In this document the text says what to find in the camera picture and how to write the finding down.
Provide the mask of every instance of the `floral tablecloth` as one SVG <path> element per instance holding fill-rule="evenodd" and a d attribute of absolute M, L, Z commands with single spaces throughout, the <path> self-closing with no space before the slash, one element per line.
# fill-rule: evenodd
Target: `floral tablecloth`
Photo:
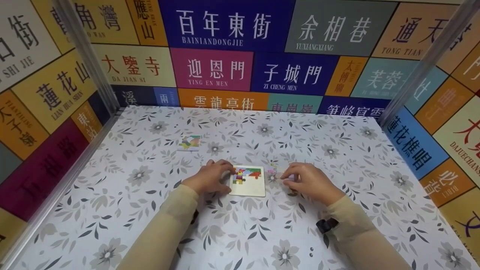
<path fill-rule="evenodd" d="M 176 151 L 182 135 L 200 151 Z M 14 269 L 115 269 L 209 159 L 264 166 L 266 197 L 205 195 L 172 269 L 352 269 L 315 226 L 321 206 L 280 183 L 293 161 L 324 170 L 413 269 L 479 269 L 372 118 L 148 106 L 123 112 Z"/>

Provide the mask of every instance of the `beige sleeve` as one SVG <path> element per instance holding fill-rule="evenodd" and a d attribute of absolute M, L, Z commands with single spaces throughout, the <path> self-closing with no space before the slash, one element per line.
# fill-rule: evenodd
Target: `beige sleeve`
<path fill-rule="evenodd" d="M 198 197 L 195 191 L 182 184 L 172 191 L 133 243 L 117 270 L 168 269 L 175 250 L 192 221 Z"/>
<path fill-rule="evenodd" d="M 328 207 L 339 224 L 331 230 L 356 270 L 408 270 L 409 265 L 385 239 L 363 209 L 348 196 Z"/>

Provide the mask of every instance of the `left hand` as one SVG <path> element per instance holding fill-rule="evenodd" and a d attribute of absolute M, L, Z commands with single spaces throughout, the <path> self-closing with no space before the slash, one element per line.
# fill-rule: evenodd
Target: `left hand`
<path fill-rule="evenodd" d="M 183 180 L 182 184 L 193 189 L 198 195 L 204 192 L 215 191 L 227 194 L 232 190 L 227 185 L 220 183 L 222 174 L 226 171 L 232 174 L 235 173 L 235 169 L 230 162 L 226 160 L 217 162 L 209 160 L 195 175 Z"/>

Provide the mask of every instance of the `pink sign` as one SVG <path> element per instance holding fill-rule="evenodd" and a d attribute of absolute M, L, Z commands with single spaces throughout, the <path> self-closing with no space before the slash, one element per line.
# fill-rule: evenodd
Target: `pink sign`
<path fill-rule="evenodd" d="M 178 88 L 250 91 L 253 52 L 170 48 Z"/>
<path fill-rule="evenodd" d="M 0 185 L 0 207 L 28 221 L 87 145 L 68 118 Z"/>

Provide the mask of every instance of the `wall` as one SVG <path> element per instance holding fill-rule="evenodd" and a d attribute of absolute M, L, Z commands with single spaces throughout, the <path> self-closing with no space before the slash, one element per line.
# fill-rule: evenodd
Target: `wall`
<path fill-rule="evenodd" d="M 0 20 L 1 259 L 110 116 L 49 1 Z"/>
<path fill-rule="evenodd" d="M 480 259 L 480 12 L 385 133 L 427 195 Z"/>
<path fill-rule="evenodd" d="M 94 1 L 80 2 L 97 10 Z M 373 117 L 458 7 L 359 0 L 102 3 L 114 8 L 115 20 L 105 24 L 95 11 L 95 25 L 84 18 L 84 28 L 122 106 Z M 428 80 L 438 76 L 432 71 Z"/>

